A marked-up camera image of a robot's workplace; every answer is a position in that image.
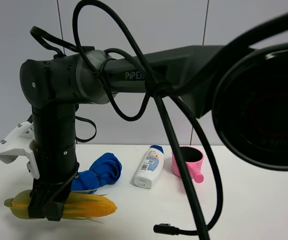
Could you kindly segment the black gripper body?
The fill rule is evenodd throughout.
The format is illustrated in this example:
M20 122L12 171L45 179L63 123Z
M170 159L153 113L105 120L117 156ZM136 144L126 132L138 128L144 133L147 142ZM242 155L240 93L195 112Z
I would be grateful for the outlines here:
M74 172L68 179L60 182L47 182L46 180L34 179L30 193L30 203L47 204L53 201L65 201L71 192L72 182L76 176L77 172Z

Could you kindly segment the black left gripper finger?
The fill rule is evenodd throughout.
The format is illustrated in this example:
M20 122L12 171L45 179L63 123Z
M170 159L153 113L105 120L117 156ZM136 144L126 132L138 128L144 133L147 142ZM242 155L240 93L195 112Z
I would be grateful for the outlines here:
M59 222L64 211L64 201L48 200L44 205L44 215L48 221Z

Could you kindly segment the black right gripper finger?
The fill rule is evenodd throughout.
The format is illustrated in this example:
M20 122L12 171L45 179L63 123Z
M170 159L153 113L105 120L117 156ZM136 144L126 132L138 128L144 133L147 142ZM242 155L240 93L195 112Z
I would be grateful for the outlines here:
M44 219L44 200L32 197L28 205L28 216L31 219Z

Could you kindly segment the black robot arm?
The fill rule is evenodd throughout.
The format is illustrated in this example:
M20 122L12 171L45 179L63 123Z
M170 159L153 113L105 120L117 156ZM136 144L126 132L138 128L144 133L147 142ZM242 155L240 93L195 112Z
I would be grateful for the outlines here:
M148 74L136 57L117 49L87 47L84 56L57 54L52 60L26 60L20 84L31 104L33 153L39 176L29 195L30 218L59 221L68 202L76 158L76 111L80 104L111 103L118 93L145 93Z

